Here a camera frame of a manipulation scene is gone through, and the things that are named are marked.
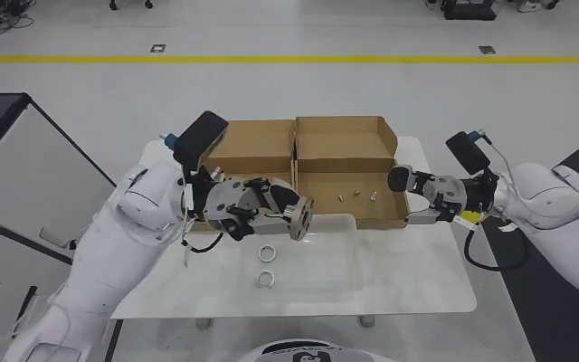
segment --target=table leg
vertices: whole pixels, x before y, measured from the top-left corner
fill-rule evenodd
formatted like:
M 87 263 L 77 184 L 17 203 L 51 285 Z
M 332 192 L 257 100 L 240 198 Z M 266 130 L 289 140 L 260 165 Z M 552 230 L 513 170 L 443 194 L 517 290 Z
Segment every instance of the table leg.
M 213 321 L 214 320 L 211 318 L 198 318 L 195 320 L 195 326 L 199 330 L 206 330 L 209 329 L 209 327 L 211 327 Z
M 372 328 L 376 325 L 376 317 L 373 315 L 358 316 L 358 322 L 364 328 Z

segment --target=yellow stripe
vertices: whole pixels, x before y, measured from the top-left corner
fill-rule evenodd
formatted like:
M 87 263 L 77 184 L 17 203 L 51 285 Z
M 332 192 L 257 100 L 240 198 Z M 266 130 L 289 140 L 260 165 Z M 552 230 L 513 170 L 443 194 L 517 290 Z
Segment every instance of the yellow stripe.
M 0 55 L 4 63 L 439 63 L 578 64 L 579 56 L 438 55 Z
M 464 213 L 460 214 L 460 217 L 462 217 L 464 220 L 470 221 L 473 224 L 480 220 L 480 214 L 473 213 L 471 211 L 465 211 Z

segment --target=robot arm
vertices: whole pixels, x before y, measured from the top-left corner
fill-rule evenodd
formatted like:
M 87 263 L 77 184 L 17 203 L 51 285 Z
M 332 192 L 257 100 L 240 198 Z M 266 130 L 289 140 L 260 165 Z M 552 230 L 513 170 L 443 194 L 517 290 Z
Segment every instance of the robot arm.
M 393 191 L 409 191 L 430 202 L 427 209 L 410 213 L 407 223 L 451 222 L 465 211 L 500 217 L 518 226 L 553 267 L 579 288 L 575 261 L 579 255 L 579 174 L 570 167 L 570 159 L 579 165 L 579 151 L 553 170 L 537 164 L 510 169 L 505 159 L 508 173 L 494 174 L 489 159 L 475 145 L 480 138 L 492 146 L 483 131 L 460 132 L 447 141 L 464 168 L 471 175 L 477 174 L 473 178 L 424 174 L 404 165 L 393 167 L 388 176 Z
M 203 167 L 226 128 L 206 112 L 180 137 L 166 137 L 182 169 L 158 163 L 123 177 L 81 238 L 68 280 L 42 317 L 17 336 L 4 362 L 85 361 L 115 308 L 183 236 L 188 221 L 205 221 L 237 241 L 249 234 L 305 236 L 313 200 L 277 179 L 222 182 Z

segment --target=logo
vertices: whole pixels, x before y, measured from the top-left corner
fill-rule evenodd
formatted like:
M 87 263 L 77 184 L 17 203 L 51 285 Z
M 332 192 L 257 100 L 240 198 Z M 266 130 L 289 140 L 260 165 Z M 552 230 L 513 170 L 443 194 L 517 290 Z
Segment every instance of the logo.
M 318 351 L 315 356 L 309 352 L 298 352 L 293 355 L 293 362 L 332 362 L 332 358 L 322 351 Z

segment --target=open cardboard box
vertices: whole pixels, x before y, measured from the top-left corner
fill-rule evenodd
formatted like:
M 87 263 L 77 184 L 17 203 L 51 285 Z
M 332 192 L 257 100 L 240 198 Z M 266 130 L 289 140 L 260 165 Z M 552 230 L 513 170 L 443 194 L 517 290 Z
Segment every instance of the open cardboard box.
M 387 184 L 397 145 L 381 117 L 238 120 L 230 122 L 204 164 L 209 172 L 221 167 L 227 176 L 280 178 L 313 197 L 316 214 L 351 214 L 358 229 L 400 228 L 408 202 Z M 208 226 L 194 224 L 194 230 Z
M 398 139 L 382 117 L 299 117 L 296 126 L 295 182 L 316 214 L 351 214 L 358 229 L 405 227 L 406 195 L 387 182 Z
M 209 172 L 220 167 L 227 176 L 277 177 L 295 186 L 291 158 L 294 125 L 289 119 L 232 121 L 204 165 Z

